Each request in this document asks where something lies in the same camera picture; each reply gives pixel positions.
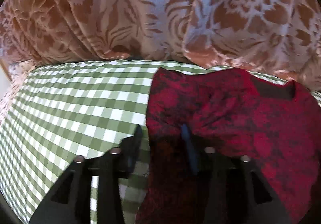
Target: dark fabric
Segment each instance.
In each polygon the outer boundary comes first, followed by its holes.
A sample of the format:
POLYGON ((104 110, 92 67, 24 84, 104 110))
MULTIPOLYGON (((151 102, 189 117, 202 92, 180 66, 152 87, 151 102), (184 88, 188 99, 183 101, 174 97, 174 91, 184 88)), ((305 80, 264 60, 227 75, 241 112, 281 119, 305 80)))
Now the dark fabric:
POLYGON ((207 75, 160 68, 147 107, 149 187, 137 224, 202 222, 206 184, 201 195, 180 137, 184 123, 220 153, 254 158, 293 223, 307 212, 321 148, 320 107, 308 90, 238 68, 207 75))
POLYGON ((0 192, 0 223, 22 224, 0 192))

